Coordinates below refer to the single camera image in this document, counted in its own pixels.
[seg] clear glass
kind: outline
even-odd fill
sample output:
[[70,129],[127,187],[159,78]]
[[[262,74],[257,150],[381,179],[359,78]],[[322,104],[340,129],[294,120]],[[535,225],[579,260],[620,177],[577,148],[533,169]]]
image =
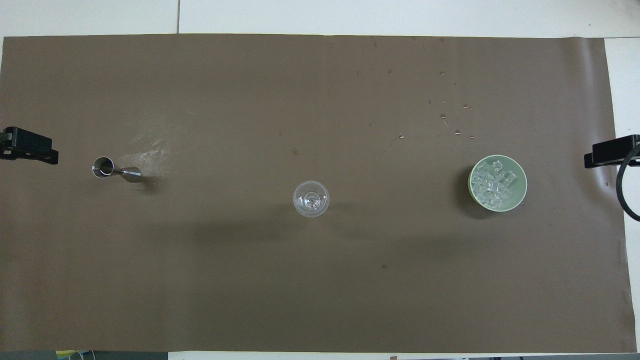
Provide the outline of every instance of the clear glass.
[[304,217],[319,217],[329,207],[329,191],[317,181],[305,181],[293,193],[293,206]]

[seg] cable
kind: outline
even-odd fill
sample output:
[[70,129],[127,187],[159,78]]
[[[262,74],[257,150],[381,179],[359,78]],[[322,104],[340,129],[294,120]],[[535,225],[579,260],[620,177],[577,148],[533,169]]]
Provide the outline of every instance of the cable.
[[635,221],[640,221],[640,215],[636,214],[629,208],[627,205],[627,201],[625,200],[625,196],[622,194],[622,176],[625,174],[625,170],[627,169],[627,165],[631,162],[631,158],[640,154],[640,143],[637,144],[631,151],[627,153],[625,158],[620,163],[620,169],[618,170],[618,176],[616,176],[616,195],[618,195],[618,202],[620,206],[622,206],[622,210],[624,210],[627,215],[629,215]]

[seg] jigger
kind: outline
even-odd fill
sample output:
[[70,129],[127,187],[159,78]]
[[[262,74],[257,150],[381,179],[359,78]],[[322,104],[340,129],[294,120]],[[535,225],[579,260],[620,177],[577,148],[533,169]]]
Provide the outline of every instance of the jigger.
[[101,158],[97,158],[93,165],[91,166],[91,170],[95,177],[99,177],[100,179],[104,179],[105,177],[109,177],[112,175],[120,175],[126,181],[130,183],[139,183],[142,181],[142,174],[140,173],[140,169],[137,167],[124,167],[118,168],[113,160],[103,156]]

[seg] bowl of ice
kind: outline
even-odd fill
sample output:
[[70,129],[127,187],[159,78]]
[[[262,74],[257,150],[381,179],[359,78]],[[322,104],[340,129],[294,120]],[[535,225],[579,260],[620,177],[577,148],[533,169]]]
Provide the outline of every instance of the bowl of ice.
[[527,176],[509,156],[489,155],[471,169],[469,192],[485,209],[509,211],[520,205],[527,194]]

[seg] white table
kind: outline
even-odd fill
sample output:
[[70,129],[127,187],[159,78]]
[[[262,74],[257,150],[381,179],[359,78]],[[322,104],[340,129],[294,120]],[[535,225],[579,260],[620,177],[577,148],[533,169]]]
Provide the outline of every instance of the white table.
[[[640,97],[640,3],[634,0],[0,1],[0,37],[177,32],[605,38],[616,136],[640,133],[636,105]],[[625,196],[634,209],[640,209],[640,193],[632,187],[638,183],[640,171],[629,170]],[[636,342],[640,343],[640,222],[625,215],[625,232]],[[365,360],[489,355],[516,354],[188,352],[170,353],[170,359]]]

